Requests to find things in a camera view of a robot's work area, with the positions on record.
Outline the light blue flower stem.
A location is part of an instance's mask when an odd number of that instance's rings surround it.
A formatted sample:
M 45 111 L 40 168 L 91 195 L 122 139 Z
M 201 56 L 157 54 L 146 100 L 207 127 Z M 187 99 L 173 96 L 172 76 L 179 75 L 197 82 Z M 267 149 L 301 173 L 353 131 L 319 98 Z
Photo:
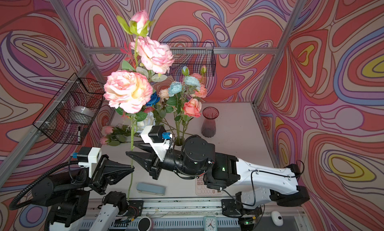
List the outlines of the light blue flower stem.
M 199 81 L 192 77 L 188 67 L 182 68 L 183 80 L 181 82 L 175 81 L 168 88 L 170 98 L 165 102 L 165 110 L 167 113 L 172 113 L 174 115 L 176 137 L 182 136 L 182 114 L 183 114 L 183 105 L 184 103 L 190 101 L 192 98 L 196 98 L 200 101 L 198 97 L 191 97 L 191 94 L 194 93 L 195 89 L 200 85 Z

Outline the round black speaker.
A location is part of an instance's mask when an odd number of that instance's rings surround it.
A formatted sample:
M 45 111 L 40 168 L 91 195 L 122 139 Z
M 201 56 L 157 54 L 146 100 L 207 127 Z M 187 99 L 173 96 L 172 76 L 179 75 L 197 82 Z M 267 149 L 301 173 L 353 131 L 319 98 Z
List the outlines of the round black speaker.
M 149 217 L 143 217 L 139 220 L 138 231 L 151 231 L 154 227 L 154 222 Z

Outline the coral pink rose stem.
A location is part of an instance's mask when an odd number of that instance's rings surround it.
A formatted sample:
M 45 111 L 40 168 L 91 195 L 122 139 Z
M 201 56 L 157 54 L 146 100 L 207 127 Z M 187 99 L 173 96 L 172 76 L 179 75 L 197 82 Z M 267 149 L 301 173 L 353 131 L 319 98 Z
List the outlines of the coral pink rose stem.
M 196 98 L 192 98 L 190 101 L 184 103 L 183 114 L 181 117 L 182 126 L 183 126 L 182 137 L 185 136 L 189 122 L 193 118 L 198 118 L 201 116 L 201 109 L 202 109 L 202 103 Z

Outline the purple glass vase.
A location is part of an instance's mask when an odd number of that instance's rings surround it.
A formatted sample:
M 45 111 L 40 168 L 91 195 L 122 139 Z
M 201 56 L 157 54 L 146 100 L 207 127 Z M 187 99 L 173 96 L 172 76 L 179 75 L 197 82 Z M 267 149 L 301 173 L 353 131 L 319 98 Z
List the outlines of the purple glass vase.
M 206 107 L 203 112 L 203 125 L 201 133 L 204 137 L 211 138 L 216 134 L 216 119 L 219 116 L 219 111 L 215 107 Z

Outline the small green clock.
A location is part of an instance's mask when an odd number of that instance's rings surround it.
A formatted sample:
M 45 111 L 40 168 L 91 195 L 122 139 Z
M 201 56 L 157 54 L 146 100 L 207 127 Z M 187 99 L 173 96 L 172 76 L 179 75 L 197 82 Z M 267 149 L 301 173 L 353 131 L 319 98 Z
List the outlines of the small green clock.
M 204 231 L 217 231 L 217 218 L 213 216 L 204 217 Z

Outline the large pink peony stem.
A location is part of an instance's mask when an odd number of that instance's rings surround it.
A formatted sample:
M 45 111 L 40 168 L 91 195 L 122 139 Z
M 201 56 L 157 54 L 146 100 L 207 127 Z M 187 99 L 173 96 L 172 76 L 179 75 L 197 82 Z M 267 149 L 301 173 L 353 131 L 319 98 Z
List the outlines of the large pink peony stem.
M 151 83 L 167 78 L 174 56 L 167 44 L 149 37 L 153 22 L 147 11 L 136 12 L 129 21 L 117 16 L 117 21 L 134 40 L 122 48 L 126 55 L 122 68 L 107 77 L 104 98 L 110 107 L 130 120 L 130 138 L 134 140 L 138 122 L 147 117 L 144 106 L 155 92 Z

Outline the blue artificial rose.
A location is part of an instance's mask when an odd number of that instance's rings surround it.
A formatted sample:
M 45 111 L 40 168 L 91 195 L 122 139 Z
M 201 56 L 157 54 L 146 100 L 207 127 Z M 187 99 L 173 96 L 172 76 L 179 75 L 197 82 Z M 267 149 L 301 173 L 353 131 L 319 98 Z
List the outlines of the blue artificial rose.
M 157 92 L 154 92 L 154 93 L 151 95 L 150 100 L 146 103 L 146 106 L 147 106 L 147 107 L 152 107 L 152 106 L 156 105 L 160 100 L 161 100 L 161 98 L 159 97 L 159 95 L 157 94 Z

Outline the light blue eraser box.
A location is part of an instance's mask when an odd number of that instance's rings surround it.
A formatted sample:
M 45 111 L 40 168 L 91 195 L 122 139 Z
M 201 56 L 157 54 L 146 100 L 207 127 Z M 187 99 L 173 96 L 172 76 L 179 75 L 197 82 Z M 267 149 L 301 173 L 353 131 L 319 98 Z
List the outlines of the light blue eraser box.
M 166 187 L 146 183 L 138 183 L 137 191 L 139 193 L 164 196 L 166 194 Z

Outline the pile of artificial flowers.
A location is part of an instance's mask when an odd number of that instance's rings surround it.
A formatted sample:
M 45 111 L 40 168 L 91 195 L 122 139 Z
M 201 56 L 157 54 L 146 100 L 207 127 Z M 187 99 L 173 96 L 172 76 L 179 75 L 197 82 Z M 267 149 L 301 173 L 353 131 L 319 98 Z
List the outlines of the pile of artificial flowers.
M 101 145 L 119 146 L 131 142 L 131 127 L 119 124 L 102 128 Z

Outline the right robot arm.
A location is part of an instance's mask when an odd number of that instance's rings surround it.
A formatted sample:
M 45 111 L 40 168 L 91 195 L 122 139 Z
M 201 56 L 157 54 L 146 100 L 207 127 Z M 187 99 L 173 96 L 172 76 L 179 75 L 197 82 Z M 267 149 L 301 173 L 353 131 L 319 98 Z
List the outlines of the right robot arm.
M 270 202 L 280 207 L 299 207 L 310 200 L 307 188 L 298 183 L 302 170 L 297 164 L 284 168 L 252 164 L 216 152 L 214 144 L 198 135 L 187 138 L 181 150 L 169 147 L 164 159 L 160 159 L 152 145 L 144 141 L 137 143 L 136 147 L 141 151 L 128 151 L 126 155 L 154 180 L 158 180 L 162 170 L 167 170 L 183 180 L 198 180 L 210 190 L 226 192 L 232 185 L 250 187 L 250 191 L 240 191 L 231 196 L 238 216 L 249 214 Z

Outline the cream artificial flower stem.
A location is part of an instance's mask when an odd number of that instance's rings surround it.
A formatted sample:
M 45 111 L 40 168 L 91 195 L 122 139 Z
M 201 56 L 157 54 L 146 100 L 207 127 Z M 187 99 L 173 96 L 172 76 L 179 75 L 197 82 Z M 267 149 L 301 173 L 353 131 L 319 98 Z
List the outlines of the cream artificial flower stem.
M 159 91 L 159 97 L 163 100 L 168 100 L 170 98 L 169 90 L 168 89 L 162 89 Z

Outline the pink calculator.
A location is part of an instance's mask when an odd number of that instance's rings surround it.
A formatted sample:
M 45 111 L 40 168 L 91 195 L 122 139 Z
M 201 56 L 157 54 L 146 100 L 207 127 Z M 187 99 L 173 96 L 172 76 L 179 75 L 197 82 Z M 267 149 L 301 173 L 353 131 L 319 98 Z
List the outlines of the pink calculator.
M 214 189 L 209 189 L 205 184 L 202 177 L 195 179 L 196 195 L 211 197 L 211 196 L 221 196 L 222 192 Z

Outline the pink peach flower stem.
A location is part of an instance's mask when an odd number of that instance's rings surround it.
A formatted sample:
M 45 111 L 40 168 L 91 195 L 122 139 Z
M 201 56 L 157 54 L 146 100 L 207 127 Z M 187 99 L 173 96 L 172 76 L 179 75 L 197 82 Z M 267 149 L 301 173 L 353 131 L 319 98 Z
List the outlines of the pink peach flower stem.
M 208 91 L 205 87 L 205 74 L 207 72 L 207 67 L 202 66 L 199 73 L 193 73 L 191 76 L 196 78 L 199 81 L 199 86 L 195 89 L 194 93 L 191 94 L 191 97 L 206 98 Z

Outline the white ribbed vase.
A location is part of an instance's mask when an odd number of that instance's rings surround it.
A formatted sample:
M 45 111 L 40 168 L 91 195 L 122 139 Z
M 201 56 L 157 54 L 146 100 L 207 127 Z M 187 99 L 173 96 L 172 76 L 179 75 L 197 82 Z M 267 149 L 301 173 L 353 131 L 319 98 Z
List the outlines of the white ribbed vase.
M 175 138 L 175 146 L 183 146 L 184 145 L 184 142 L 185 142 L 185 138 L 183 136 L 177 136 Z

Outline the white artificial rose stem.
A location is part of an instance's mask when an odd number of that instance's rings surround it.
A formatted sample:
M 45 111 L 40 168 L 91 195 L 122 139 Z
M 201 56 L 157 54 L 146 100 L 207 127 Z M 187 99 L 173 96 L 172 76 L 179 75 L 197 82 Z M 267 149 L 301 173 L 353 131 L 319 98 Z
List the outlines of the white artificial rose stem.
M 143 121 L 137 122 L 136 132 L 141 133 L 145 127 L 153 126 L 155 124 L 155 118 L 153 112 L 149 112 L 147 117 Z

